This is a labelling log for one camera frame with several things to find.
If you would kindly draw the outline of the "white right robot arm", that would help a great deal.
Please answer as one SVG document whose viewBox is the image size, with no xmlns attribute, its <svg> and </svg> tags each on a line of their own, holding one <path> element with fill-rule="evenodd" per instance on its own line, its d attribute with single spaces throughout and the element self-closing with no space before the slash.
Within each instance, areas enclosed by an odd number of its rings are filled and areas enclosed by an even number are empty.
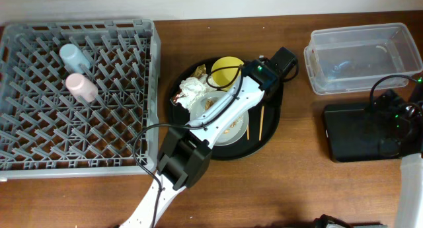
<svg viewBox="0 0 423 228">
<path fill-rule="evenodd" d="M 362 103 L 328 104 L 322 117 L 331 159 L 401 160 L 395 227 L 422 226 L 422 79 L 408 100 L 389 89 Z"/>
</svg>

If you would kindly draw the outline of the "blue plastic cup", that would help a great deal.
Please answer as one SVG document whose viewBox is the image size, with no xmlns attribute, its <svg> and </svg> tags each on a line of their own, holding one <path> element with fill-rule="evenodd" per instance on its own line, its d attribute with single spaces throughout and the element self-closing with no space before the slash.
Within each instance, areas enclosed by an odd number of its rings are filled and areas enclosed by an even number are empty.
<svg viewBox="0 0 423 228">
<path fill-rule="evenodd" d="M 74 44 L 65 44 L 59 50 L 59 56 L 66 66 L 69 66 L 74 73 L 84 74 L 82 66 L 90 68 L 91 63 Z"/>
</svg>

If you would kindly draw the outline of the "pink plastic cup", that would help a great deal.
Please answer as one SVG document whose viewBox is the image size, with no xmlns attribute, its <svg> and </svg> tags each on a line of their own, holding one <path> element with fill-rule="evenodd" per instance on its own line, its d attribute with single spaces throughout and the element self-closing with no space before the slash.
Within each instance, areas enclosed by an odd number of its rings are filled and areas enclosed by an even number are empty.
<svg viewBox="0 0 423 228">
<path fill-rule="evenodd" d="M 86 102 L 92 102 L 98 95 L 96 85 L 80 73 L 70 74 L 65 80 L 65 86 L 77 102 L 81 102 L 79 97 L 84 98 Z"/>
</svg>

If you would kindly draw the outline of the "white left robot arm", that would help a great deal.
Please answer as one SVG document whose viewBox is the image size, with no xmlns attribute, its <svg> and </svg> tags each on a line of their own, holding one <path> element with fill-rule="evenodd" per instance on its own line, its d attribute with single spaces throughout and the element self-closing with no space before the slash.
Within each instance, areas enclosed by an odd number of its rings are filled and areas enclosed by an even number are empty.
<svg viewBox="0 0 423 228">
<path fill-rule="evenodd" d="M 167 124 L 157 170 L 148 173 L 153 182 L 122 226 L 154 227 L 171 202 L 207 171 L 214 144 L 224 130 L 244 112 L 274 96 L 297 68 L 297 57 L 285 47 L 270 59 L 238 65 L 227 84 L 229 90 L 210 109 L 185 125 Z"/>
</svg>

